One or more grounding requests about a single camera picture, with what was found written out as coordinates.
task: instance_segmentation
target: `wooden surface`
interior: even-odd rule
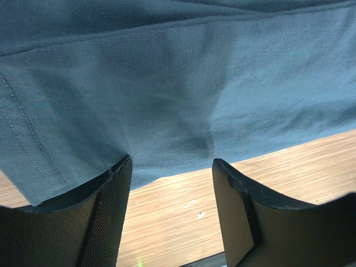
[[[356,131],[233,164],[299,200],[356,191]],[[27,202],[0,174],[0,204]],[[223,251],[211,170],[161,178],[130,193],[117,266],[177,267]]]

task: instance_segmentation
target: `garment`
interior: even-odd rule
[[[0,169],[37,205],[354,129],[355,4],[3,1]]]

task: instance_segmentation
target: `stitching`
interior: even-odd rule
[[[33,130],[32,127],[31,127],[31,124],[29,123],[28,118],[27,118],[26,115],[24,114],[23,109],[22,109],[20,103],[17,101],[17,99],[16,99],[16,97],[15,97],[15,95],[14,95],[14,93],[13,93],[11,87],[10,87],[10,85],[8,84],[8,82],[6,81],[6,79],[4,78],[4,76],[2,76],[1,73],[0,73],[0,76],[1,76],[2,80],[4,81],[6,87],[9,89],[12,98],[16,101],[18,108],[21,110],[21,113],[22,113],[23,117],[25,118],[25,120],[26,120],[26,122],[27,122],[27,126],[28,126],[28,128],[31,130],[32,136],[33,136],[34,139],[36,140],[37,144],[39,145],[40,149],[42,150],[42,152],[43,152],[43,154],[45,155],[45,157],[46,157],[46,159],[48,160],[48,162],[52,165],[53,169],[56,171],[56,173],[57,173],[57,174],[59,175],[59,177],[61,178],[61,181],[63,182],[63,184],[64,184],[64,186],[66,187],[66,189],[69,191],[69,187],[68,187],[67,184],[65,183],[65,181],[64,181],[64,179],[63,179],[63,177],[62,177],[62,175],[61,175],[60,172],[56,169],[56,167],[54,166],[53,162],[50,160],[50,158],[48,157],[47,153],[45,152],[43,146],[42,146],[41,143],[39,142],[39,140],[38,140],[36,134],[34,133],[34,130]]]
[[[2,106],[0,105],[1,110],[4,112],[5,117],[7,118],[8,122],[11,125],[11,128],[14,130],[16,137],[18,138],[18,140],[20,141],[23,149],[25,150],[26,154],[29,156],[29,158],[32,160],[32,162],[34,163],[34,165],[39,169],[40,173],[43,175],[44,178],[46,178],[47,182],[49,183],[49,185],[54,189],[54,191],[56,192],[56,194],[58,194],[57,190],[55,189],[55,187],[52,185],[51,181],[47,178],[47,176],[43,173],[43,171],[41,170],[41,168],[39,167],[39,165],[36,163],[36,161],[34,160],[34,158],[29,154],[29,152],[27,151],[26,147],[24,146],[24,143],[22,142],[17,130],[15,129],[15,126],[13,125],[11,119],[9,118],[9,116],[7,115],[7,113],[5,112],[5,110],[2,108]]]

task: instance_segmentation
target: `blue cloth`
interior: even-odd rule
[[[3,1],[0,169],[37,205],[354,129],[355,4]]]

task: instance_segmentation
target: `wooden table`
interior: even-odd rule
[[[356,131],[233,164],[285,195],[321,204],[356,191]],[[0,204],[27,205],[0,173]],[[130,193],[117,266],[177,267],[222,252],[211,170]]]

